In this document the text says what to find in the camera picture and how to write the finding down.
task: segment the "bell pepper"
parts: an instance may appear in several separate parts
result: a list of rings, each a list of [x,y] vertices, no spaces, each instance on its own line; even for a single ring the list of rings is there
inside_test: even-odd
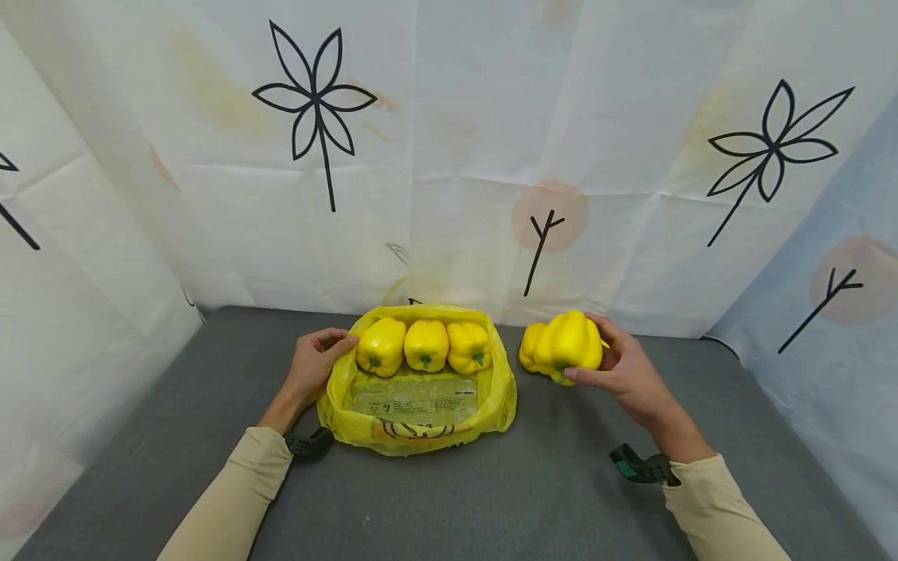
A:
[[[489,352],[489,333],[476,323],[450,323],[449,365],[459,374],[474,374],[493,364]]]
[[[389,378],[402,364],[404,339],[404,323],[393,318],[382,318],[358,340],[356,362],[363,370]]]
[[[521,348],[517,351],[517,358],[521,366],[529,373],[538,373],[540,369],[533,359],[533,351],[536,349],[536,341],[540,339],[542,332],[546,330],[545,323],[532,323],[524,330],[524,339],[521,340]]]
[[[418,320],[405,335],[405,359],[424,372],[439,372],[449,353],[449,335],[440,320]]]
[[[540,335],[533,359],[541,373],[557,383],[574,385],[564,377],[565,368],[595,370],[602,363],[599,329],[579,310],[562,313],[550,321]]]

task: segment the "gray mat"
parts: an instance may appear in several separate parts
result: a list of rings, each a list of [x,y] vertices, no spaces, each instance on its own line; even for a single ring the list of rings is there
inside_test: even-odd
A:
[[[16,558],[153,559],[283,381],[296,337],[351,316],[226,308],[190,341]],[[693,559],[661,489],[621,478],[648,435],[600,391],[524,372],[506,434],[407,459],[335,444],[294,465],[252,559]],[[732,354],[645,337],[645,349],[796,561],[887,559]],[[317,425],[314,412],[301,420]]]

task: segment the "beige sleeve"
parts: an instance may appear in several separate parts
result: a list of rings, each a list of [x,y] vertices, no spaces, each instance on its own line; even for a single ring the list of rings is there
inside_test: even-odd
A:
[[[682,485],[664,485],[667,510],[700,561],[788,561],[789,557],[745,502],[723,456],[671,462]]]
[[[275,430],[254,426],[169,538],[162,561],[245,561],[293,455]]]

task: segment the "light blue wall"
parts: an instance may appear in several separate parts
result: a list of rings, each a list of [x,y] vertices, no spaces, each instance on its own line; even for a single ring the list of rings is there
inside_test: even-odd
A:
[[[809,292],[823,259],[845,239],[861,235],[898,253],[898,98],[711,334],[742,357],[898,559],[898,309],[856,326],[818,316],[777,352],[817,304]],[[898,261],[891,264],[896,270],[889,282],[898,283]],[[840,270],[837,279],[842,276]],[[863,281],[864,271],[858,270],[857,279]],[[891,305],[888,299],[882,304]]]

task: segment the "plastic bag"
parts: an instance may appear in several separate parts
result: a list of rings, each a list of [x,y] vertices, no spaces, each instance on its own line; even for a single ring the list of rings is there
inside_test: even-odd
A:
[[[489,317],[455,306],[420,304],[380,307],[362,316],[350,335],[361,337],[380,318],[410,325],[422,318],[443,323],[472,321],[490,335],[493,364],[473,376],[452,371],[418,373],[403,362],[391,378],[358,368],[356,350],[334,364],[318,400],[321,426],[336,439],[384,456],[409,456],[458,446],[488,432],[504,433],[515,420],[517,387],[505,347]]]

